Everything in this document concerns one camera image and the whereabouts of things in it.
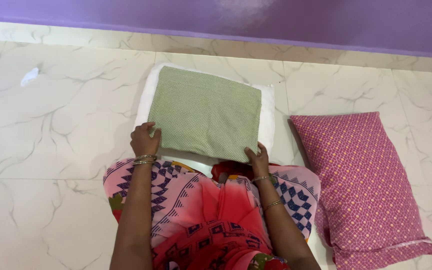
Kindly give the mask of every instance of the bangle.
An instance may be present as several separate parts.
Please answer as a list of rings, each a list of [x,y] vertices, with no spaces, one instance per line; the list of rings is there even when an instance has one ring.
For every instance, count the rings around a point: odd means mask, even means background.
[[[253,180],[251,180],[251,183],[253,183],[254,181],[258,181],[258,180],[263,180],[263,179],[271,179],[271,176],[260,176],[260,177],[256,177]]]
[[[149,163],[154,164],[154,161],[150,161],[150,160],[141,160],[141,161],[137,161],[137,160],[135,160],[135,161],[132,163],[132,165],[133,165],[133,166],[136,166],[136,165],[138,165],[138,164],[149,164]]]
[[[135,161],[141,160],[141,159],[145,159],[145,158],[153,158],[153,160],[157,160],[158,156],[157,155],[143,155],[143,156],[138,156],[137,158],[135,158]]]
[[[264,212],[264,211],[268,210],[268,208],[270,208],[271,206],[275,206],[275,205],[277,205],[279,203],[282,203],[282,201],[281,200],[277,200],[277,201],[271,203],[270,205],[266,206],[262,211]]]

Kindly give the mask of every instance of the woman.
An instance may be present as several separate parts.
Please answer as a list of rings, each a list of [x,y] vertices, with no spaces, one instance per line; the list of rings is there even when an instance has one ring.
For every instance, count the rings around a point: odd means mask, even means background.
[[[161,130],[150,137],[154,124],[131,133],[136,159],[104,176],[119,223],[110,269],[320,269],[305,241],[319,196],[316,175],[269,166],[259,143],[258,154],[244,150],[253,175],[232,173],[236,163],[215,165],[215,179],[227,175],[219,184],[184,164],[155,160]]]

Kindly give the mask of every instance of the pink pillowcase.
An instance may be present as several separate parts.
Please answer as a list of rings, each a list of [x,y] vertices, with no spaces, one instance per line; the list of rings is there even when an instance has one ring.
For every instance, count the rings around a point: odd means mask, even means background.
[[[315,217],[342,270],[379,269],[432,255],[406,171],[378,112],[293,115],[321,181]]]

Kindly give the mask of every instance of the marble tile floor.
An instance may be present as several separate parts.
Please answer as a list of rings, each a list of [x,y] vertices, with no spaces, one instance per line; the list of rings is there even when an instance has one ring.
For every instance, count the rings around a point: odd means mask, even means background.
[[[0,269],[108,268],[117,223],[102,176],[132,156],[139,97],[160,61],[273,84],[274,163],[303,165],[287,123],[291,114],[379,111],[432,239],[430,72],[0,41]],[[40,74],[22,87],[34,67]],[[215,162],[162,154],[197,160],[206,172]],[[322,269],[336,269],[316,234],[309,245]],[[432,269],[432,256],[387,269]]]

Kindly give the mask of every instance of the wall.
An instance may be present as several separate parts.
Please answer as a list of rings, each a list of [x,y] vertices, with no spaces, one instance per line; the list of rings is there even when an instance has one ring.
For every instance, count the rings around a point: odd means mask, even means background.
[[[0,0],[0,21],[432,57],[432,0]]]

